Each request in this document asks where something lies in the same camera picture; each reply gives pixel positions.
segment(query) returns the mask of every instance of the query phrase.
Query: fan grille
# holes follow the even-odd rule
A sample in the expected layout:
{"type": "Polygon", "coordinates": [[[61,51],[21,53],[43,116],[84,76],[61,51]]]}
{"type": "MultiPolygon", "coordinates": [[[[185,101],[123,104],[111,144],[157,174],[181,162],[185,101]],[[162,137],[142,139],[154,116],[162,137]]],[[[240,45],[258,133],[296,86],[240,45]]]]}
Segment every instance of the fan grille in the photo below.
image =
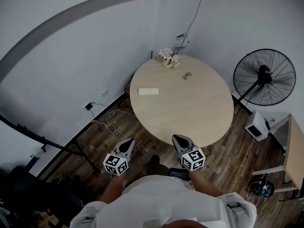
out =
{"type": "Polygon", "coordinates": [[[270,69],[272,82],[257,85],[244,99],[255,105],[275,105],[284,101],[294,89],[295,68],[288,57],[272,49],[257,50],[242,58],[233,75],[236,91],[243,95],[257,81],[261,65],[270,69]]]}

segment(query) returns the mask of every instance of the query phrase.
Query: power adapter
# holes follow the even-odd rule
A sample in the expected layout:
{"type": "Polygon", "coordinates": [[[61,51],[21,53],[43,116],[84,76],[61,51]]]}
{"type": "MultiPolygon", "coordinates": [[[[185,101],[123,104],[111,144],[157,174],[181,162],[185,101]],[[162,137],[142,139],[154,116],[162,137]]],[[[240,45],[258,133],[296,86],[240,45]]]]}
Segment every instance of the power adapter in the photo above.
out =
{"type": "Polygon", "coordinates": [[[93,106],[92,106],[91,103],[89,103],[89,104],[87,104],[87,105],[85,106],[86,110],[90,110],[92,107],[93,107],[93,106]]]}

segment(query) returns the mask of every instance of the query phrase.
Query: sleeve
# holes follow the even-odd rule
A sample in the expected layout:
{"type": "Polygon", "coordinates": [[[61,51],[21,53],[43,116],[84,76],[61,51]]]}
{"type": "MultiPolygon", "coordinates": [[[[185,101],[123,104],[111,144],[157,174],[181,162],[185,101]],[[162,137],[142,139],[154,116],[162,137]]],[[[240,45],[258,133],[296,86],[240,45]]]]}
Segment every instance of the sleeve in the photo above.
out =
{"type": "Polygon", "coordinates": [[[106,203],[101,201],[88,203],[72,219],[70,228],[96,228],[96,215],[105,205],[106,203]]]}
{"type": "Polygon", "coordinates": [[[256,207],[236,192],[218,197],[225,204],[231,228],[252,228],[257,219],[256,207]]]}

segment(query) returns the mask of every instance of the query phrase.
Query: round table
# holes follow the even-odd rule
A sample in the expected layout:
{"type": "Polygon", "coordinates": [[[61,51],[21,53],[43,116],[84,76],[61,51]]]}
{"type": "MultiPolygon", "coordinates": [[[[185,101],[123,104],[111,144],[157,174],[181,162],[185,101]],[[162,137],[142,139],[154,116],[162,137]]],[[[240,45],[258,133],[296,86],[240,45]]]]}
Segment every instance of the round table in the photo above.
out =
{"type": "Polygon", "coordinates": [[[157,59],[135,73],[130,99],[140,123],[156,138],[172,145],[172,135],[191,138],[198,147],[219,140],[233,118],[230,90],[208,65],[180,56],[180,65],[164,68],[157,59]],[[186,72],[191,72],[187,79],[186,72]],[[159,95],[138,95],[139,88],[159,88],[159,95]]]}

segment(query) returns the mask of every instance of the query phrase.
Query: table leg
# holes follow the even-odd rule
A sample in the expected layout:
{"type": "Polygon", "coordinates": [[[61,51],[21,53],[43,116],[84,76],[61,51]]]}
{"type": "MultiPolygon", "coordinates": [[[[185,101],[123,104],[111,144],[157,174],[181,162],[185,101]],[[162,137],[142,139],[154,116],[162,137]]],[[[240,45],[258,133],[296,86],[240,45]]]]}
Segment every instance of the table leg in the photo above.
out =
{"type": "Polygon", "coordinates": [[[274,173],[274,172],[278,172],[278,171],[284,171],[284,167],[281,165],[281,166],[270,168],[270,169],[253,171],[251,174],[253,176],[256,176],[256,175],[261,175],[261,174],[266,174],[266,173],[274,173]]]}
{"type": "Polygon", "coordinates": [[[288,191],[297,190],[297,189],[298,188],[296,186],[289,187],[289,188],[278,188],[278,189],[275,189],[274,192],[288,192],[288,191]]]}

